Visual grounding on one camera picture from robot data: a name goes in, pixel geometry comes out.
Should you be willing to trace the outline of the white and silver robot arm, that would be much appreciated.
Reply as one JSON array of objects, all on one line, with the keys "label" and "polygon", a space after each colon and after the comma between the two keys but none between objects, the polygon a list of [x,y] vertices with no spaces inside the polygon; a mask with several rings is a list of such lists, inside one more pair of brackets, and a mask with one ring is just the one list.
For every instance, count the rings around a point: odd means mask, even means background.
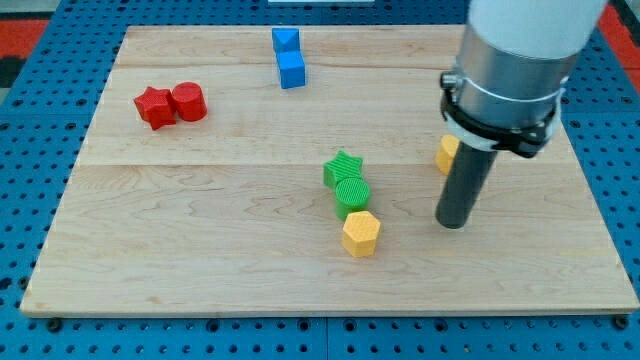
[{"label": "white and silver robot arm", "polygon": [[606,0],[472,0],[441,111],[465,145],[530,158],[560,123],[564,85]]}]

